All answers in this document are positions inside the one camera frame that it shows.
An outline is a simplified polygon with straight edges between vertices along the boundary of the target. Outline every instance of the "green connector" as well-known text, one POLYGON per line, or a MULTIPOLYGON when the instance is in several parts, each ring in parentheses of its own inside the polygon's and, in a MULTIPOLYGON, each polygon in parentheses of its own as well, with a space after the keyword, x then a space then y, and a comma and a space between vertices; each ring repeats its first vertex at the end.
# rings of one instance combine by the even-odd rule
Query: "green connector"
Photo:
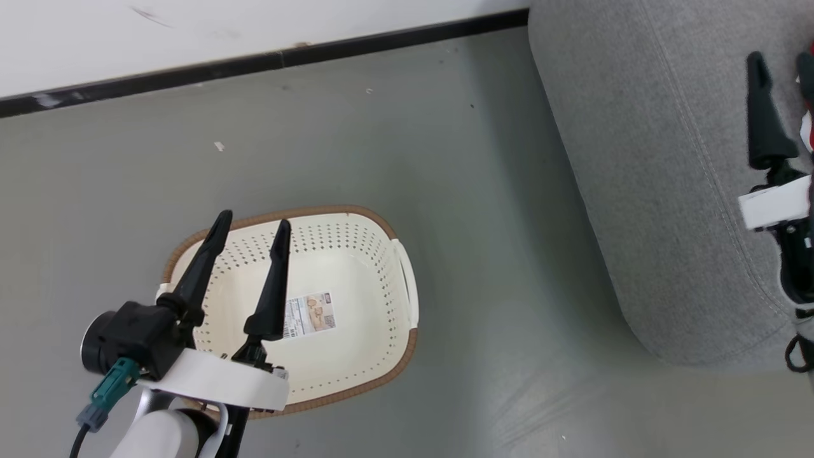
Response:
POLYGON ((136 385, 141 368, 130 358, 119 358, 90 394, 90 402, 97 408, 110 412, 113 406, 136 385))

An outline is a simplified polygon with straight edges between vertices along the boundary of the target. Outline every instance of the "gray couch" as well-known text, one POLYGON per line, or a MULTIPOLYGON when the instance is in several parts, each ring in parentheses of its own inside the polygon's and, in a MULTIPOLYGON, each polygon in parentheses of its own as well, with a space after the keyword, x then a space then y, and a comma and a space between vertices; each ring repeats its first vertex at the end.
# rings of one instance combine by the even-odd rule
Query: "gray couch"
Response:
POLYGON ((794 57, 814 39, 814 2, 536 0, 529 34, 641 343, 667 363, 782 367, 794 331, 779 253, 743 228, 737 207, 764 181, 746 163, 745 59, 764 53, 799 140, 794 57))

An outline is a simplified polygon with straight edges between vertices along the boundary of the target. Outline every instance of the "basket rim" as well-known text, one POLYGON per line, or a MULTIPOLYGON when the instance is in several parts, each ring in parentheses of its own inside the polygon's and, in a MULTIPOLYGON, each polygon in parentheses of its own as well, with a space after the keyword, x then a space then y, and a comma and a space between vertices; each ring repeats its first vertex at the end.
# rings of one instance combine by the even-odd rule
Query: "basket rim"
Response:
MULTIPOLYGON (((378 224, 382 228, 382 230, 384 230, 385 234, 387 234, 390 240, 396 238, 396 233, 393 231, 392 227, 390 227, 390 225, 387 224, 384 218, 378 216, 372 210, 367 209, 365 207, 360 207, 358 205, 324 205, 320 207, 289 209, 278 212, 272 212, 268 214, 262 214, 251 218, 244 218, 239 219, 237 221, 233 221, 230 227, 230 231, 234 231, 236 229, 243 229, 244 227, 255 226, 257 224, 263 224, 266 222, 278 221, 280 219, 300 218, 320 214, 339 214, 339 213, 358 214, 368 219, 371 219, 376 224, 378 224)), ((206 237, 207 233, 208 229, 198 231, 192 236, 187 237, 186 240, 183 241, 183 243, 178 245, 178 247, 170 255, 169 260, 167 261, 167 265, 164 268, 164 274, 161 277, 162 283, 169 283, 172 280, 173 270, 175 269, 175 265, 178 263, 178 260, 192 245, 203 240, 204 237, 206 237)), ((390 372, 384 374, 379 378, 367 381, 361 385, 354 386, 353 388, 348 388, 347 390, 342 390, 338 393, 328 394, 327 396, 321 396, 319 398, 310 399, 309 401, 302 401, 299 403, 286 405, 286 407, 281 411, 260 412, 252 410, 249 413, 249 420, 254 420, 258 418, 268 418, 271 416, 282 416, 296 412, 303 412, 327 404, 337 403, 338 401, 343 401, 345 399, 352 398, 353 396, 358 396, 359 394, 366 393, 375 388, 379 388, 380 386, 396 378, 396 376, 398 376, 399 374, 402 373, 402 371, 405 370, 407 364, 413 358, 413 353, 415 352, 415 343, 417 339, 418 339, 418 329, 417 328, 410 329, 409 337, 407 339, 407 346, 405 348, 404 354, 401 356, 401 359, 396 364, 396 366, 390 370, 390 372)), ((194 401, 192 399, 183 399, 183 401, 186 405, 192 408, 205 411, 210 416, 216 418, 219 417, 217 412, 206 409, 205 404, 201 403, 200 401, 194 401)))

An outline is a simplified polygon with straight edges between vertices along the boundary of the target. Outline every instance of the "white plastic basket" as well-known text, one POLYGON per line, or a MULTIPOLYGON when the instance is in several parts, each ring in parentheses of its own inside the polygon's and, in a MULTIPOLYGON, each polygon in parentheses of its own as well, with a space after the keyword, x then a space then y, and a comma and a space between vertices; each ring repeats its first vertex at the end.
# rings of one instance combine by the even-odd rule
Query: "white plastic basket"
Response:
MULTIPOLYGON (((393 230, 356 206, 298 209, 232 224, 212 270, 195 330, 198 350, 231 356, 244 342, 268 273, 269 248, 280 220, 291 222, 287 297, 304 323, 281 341, 265 342, 268 361, 289 372, 284 411, 299 412, 372 390, 397 376, 413 354, 418 292, 413 268, 393 230)), ((159 293, 173 288, 206 231, 187 239, 167 265, 159 293)))

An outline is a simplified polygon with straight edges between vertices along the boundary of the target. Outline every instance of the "product label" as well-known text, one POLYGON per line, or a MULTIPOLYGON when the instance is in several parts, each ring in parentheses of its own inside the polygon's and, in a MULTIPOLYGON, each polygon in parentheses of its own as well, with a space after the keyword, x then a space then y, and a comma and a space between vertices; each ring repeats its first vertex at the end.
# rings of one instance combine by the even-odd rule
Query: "product label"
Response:
POLYGON ((330 293, 309 294, 286 300, 286 327, 282 338, 305 336, 336 328, 330 293))

